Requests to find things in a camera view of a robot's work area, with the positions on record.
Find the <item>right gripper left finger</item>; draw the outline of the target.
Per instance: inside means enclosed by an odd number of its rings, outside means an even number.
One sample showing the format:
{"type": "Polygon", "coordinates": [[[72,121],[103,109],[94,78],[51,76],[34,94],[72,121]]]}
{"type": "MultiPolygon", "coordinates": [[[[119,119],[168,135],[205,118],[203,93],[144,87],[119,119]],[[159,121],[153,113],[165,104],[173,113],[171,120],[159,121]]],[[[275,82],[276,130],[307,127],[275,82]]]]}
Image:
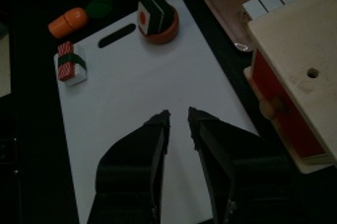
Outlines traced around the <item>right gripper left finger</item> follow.
{"type": "Polygon", "coordinates": [[[169,111],[124,136],[100,159],[87,224],[161,224],[169,111]]]}

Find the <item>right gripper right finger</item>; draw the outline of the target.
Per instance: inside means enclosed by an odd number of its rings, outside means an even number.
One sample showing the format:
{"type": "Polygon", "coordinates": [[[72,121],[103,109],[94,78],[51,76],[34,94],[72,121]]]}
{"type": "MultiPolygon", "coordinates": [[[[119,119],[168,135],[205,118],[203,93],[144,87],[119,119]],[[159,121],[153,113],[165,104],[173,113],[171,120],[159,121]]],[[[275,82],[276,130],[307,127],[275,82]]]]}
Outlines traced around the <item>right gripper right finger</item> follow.
{"type": "Polygon", "coordinates": [[[188,123],[212,206],[203,224],[305,224],[280,149],[196,108],[188,123]]]}

